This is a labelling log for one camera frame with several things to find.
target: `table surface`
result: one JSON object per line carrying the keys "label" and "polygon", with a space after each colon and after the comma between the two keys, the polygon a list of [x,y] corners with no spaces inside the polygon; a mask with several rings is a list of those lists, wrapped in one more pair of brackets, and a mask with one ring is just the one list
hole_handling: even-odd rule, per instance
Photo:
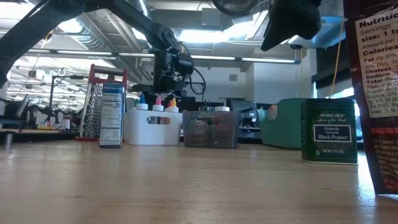
{"label": "table surface", "polygon": [[0,149],[0,222],[395,223],[359,166],[307,164],[300,151],[55,141]]}

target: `clear plastic container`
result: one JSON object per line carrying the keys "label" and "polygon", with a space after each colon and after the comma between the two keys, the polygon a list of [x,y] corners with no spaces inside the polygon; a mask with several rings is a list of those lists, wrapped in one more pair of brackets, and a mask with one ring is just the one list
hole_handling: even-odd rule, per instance
{"label": "clear plastic container", "polygon": [[240,112],[184,111],[184,145],[237,148]]}

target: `white cap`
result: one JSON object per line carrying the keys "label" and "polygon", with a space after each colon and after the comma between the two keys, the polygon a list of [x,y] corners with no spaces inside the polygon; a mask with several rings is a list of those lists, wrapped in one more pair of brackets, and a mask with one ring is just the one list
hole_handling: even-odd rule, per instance
{"label": "white cap", "polygon": [[137,108],[137,110],[148,110],[148,104],[146,104],[146,103],[137,103],[136,108]]}
{"label": "white cap", "polygon": [[214,108],[215,111],[229,111],[229,107],[227,106],[216,106]]}
{"label": "white cap", "polygon": [[171,113],[178,113],[178,107],[171,106],[171,107],[166,108],[164,111],[165,112],[171,112]]}
{"label": "white cap", "polygon": [[164,110],[164,106],[162,106],[162,105],[152,106],[152,111],[163,111],[163,110]]}

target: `blue cap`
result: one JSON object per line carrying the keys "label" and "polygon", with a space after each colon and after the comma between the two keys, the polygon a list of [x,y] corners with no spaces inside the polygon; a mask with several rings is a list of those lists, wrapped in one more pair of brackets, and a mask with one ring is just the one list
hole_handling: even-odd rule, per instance
{"label": "blue cap", "polygon": [[139,98],[139,103],[145,103],[145,96],[144,94],[141,94],[140,98]]}

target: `white plastic bin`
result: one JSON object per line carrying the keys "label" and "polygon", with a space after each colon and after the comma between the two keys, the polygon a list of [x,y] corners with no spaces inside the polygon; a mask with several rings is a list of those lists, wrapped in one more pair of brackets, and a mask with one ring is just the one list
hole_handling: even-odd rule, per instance
{"label": "white plastic bin", "polygon": [[124,114],[123,139],[132,145],[177,146],[181,113],[130,110]]}

